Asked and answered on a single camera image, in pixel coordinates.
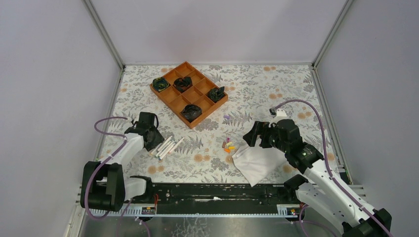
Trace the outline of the white marker pen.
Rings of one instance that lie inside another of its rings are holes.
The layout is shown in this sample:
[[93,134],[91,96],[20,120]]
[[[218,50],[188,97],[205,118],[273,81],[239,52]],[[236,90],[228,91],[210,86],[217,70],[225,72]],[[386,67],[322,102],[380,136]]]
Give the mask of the white marker pen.
[[172,136],[168,137],[165,141],[163,141],[161,144],[159,144],[150,154],[153,155],[153,156],[156,156],[157,153],[159,151],[161,151],[168,142],[171,141],[171,139],[172,139]]

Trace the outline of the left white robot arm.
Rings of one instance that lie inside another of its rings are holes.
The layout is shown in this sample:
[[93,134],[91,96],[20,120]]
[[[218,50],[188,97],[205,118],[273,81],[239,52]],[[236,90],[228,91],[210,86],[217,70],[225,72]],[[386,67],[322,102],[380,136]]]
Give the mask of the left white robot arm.
[[156,114],[141,112],[137,120],[128,122],[122,133],[97,132],[121,138],[122,143],[106,158],[89,161],[83,170],[81,187],[81,207],[106,212],[119,211],[127,200],[149,201],[153,198],[152,180],[141,175],[124,176],[134,156],[142,150],[151,151],[164,141],[159,132]]

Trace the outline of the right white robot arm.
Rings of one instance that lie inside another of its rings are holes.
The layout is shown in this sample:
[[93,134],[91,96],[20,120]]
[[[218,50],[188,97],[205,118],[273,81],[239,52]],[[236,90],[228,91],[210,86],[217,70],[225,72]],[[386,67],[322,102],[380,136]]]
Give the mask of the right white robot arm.
[[390,213],[374,208],[339,176],[332,175],[324,156],[303,141],[293,120],[256,121],[243,139],[251,147],[260,140],[261,148],[283,152],[287,162],[300,172],[286,181],[285,187],[333,224],[343,237],[391,236]]

